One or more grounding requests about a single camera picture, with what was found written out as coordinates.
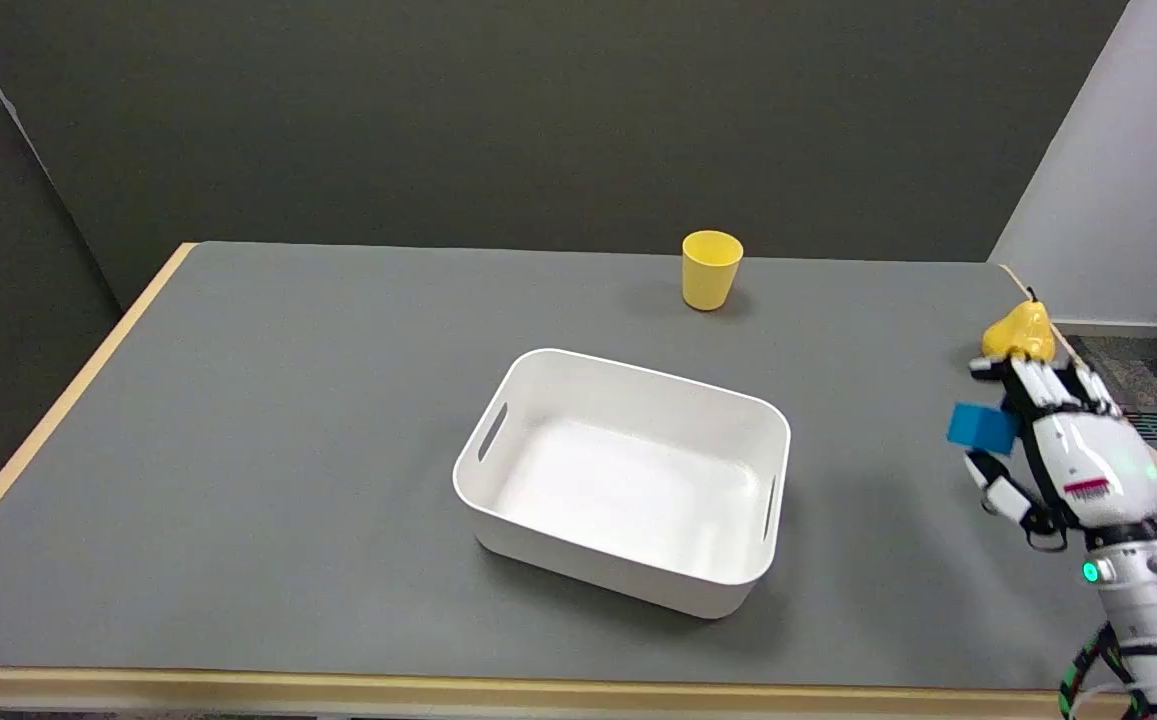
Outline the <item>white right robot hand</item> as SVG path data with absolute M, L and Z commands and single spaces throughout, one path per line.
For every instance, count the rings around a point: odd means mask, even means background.
M 1110 389 L 1078 360 L 977 357 L 972 379 L 998 384 L 997 407 L 959 405 L 948 441 L 985 512 L 1027 538 L 1084 534 L 1086 546 L 1157 538 L 1157 460 Z

